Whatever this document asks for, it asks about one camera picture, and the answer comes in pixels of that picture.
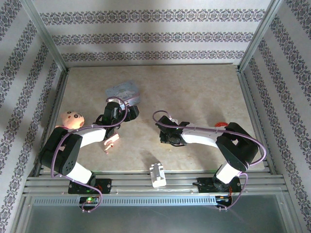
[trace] doll head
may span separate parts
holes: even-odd
[[[63,126],[68,129],[79,129],[84,124],[84,117],[77,112],[67,111],[60,115]]]

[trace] black bracket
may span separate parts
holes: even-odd
[[[214,186],[212,177],[197,178],[197,182],[192,183],[198,187],[199,193],[219,193],[218,189]],[[241,192],[241,182],[238,177],[234,177],[228,185],[228,189],[225,189],[223,192],[229,193],[229,188],[232,188],[233,193]]]
[[[110,194],[112,179],[96,179],[94,187],[99,189],[102,194]],[[79,185],[75,182],[70,181],[69,194],[97,194],[94,189],[86,188],[82,185]]]

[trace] wall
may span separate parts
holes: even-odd
[[[270,0],[34,0],[68,67],[238,64]]]
[[[60,69],[18,0],[0,0],[0,233],[34,166]]]
[[[284,1],[245,76],[274,165],[311,232],[311,1]]]

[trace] beige tabletop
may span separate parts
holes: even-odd
[[[199,144],[176,148],[160,143],[159,129],[152,120],[153,112],[160,109],[179,122],[198,126],[236,122],[254,136],[232,65],[72,68],[59,114],[77,111],[85,117],[84,126],[90,125],[104,112],[105,90],[128,80],[134,80],[140,91],[139,117],[116,130],[120,139],[109,154],[104,152],[103,142],[80,149],[78,162],[92,171],[149,170],[157,161],[165,170],[218,169],[225,159],[217,148]],[[252,169],[264,169],[264,165]]]

